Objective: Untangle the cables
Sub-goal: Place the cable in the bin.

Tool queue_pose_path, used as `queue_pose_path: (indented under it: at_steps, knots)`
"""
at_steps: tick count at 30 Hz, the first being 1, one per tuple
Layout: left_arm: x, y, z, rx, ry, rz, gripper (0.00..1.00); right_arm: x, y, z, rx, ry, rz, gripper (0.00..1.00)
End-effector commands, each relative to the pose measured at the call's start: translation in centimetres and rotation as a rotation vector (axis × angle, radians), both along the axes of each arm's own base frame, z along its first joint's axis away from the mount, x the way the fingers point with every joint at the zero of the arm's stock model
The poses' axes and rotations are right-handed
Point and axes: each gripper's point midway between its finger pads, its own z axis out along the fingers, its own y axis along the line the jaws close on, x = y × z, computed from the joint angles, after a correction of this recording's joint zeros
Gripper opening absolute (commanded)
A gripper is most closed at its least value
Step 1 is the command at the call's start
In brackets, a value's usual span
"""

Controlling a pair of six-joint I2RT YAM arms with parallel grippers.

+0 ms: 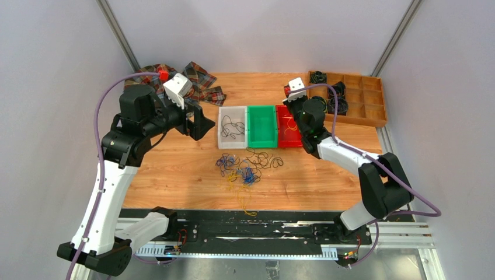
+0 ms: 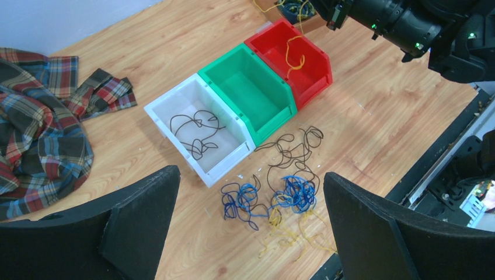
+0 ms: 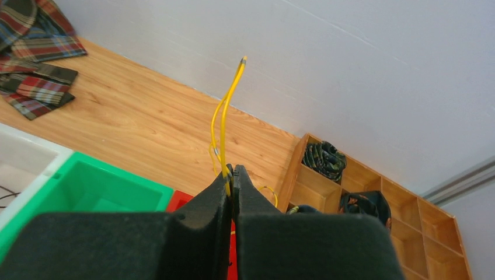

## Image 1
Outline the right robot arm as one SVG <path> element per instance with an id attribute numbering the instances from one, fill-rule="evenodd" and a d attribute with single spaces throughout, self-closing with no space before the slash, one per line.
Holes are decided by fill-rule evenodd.
<path id="1" fill-rule="evenodd" d="M 336 218 L 334 236 L 349 243 L 357 229 L 376 219 L 382 219 L 414 199 L 401 184 L 408 179 L 399 159 L 392 153 L 368 153 L 338 139 L 324 126 L 322 102 L 303 97 L 283 100 L 301 134 L 304 150 L 317 159 L 327 160 L 356 175 L 361 201 Z"/>

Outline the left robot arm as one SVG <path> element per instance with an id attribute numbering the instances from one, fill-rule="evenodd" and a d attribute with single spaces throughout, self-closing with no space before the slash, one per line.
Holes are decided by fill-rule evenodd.
<path id="1" fill-rule="evenodd" d="M 190 85 L 169 81 L 163 87 L 163 99 L 147 85 L 132 85 L 120 96 L 120 112 L 110 131 L 97 140 L 99 171 L 90 203 L 75 236 L 59 246 L 60 258 L 116 277 L 152 239 L 177 237 L 177 213 L 159 206 L 133 225 L 116 230 L 127 190 L 152 149 L 152 138 L 176 129 L 200 140 L 215 125 L 199 105 L 185 100 Z"/>

